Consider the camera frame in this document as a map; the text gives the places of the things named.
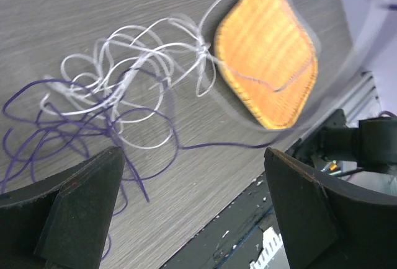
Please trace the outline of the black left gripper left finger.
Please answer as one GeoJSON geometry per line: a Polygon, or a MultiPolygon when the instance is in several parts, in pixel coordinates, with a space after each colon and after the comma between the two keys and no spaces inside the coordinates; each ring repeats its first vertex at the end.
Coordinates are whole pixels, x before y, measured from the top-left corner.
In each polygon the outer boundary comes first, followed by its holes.
{"type": "Polygon", "coordinates": [[[1,268],[99,268],[124,168],[111,146],[1,195],[1,268]]]}

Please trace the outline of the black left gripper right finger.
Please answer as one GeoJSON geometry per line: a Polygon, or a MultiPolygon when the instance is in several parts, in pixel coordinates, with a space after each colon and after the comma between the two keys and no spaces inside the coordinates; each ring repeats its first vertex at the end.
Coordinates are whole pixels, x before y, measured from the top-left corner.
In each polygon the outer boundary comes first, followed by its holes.
{"type": "Polygon", "coordinates": [[[396,197],[273,148],[264,167],[290,268],[396,268],[396,197]]]}

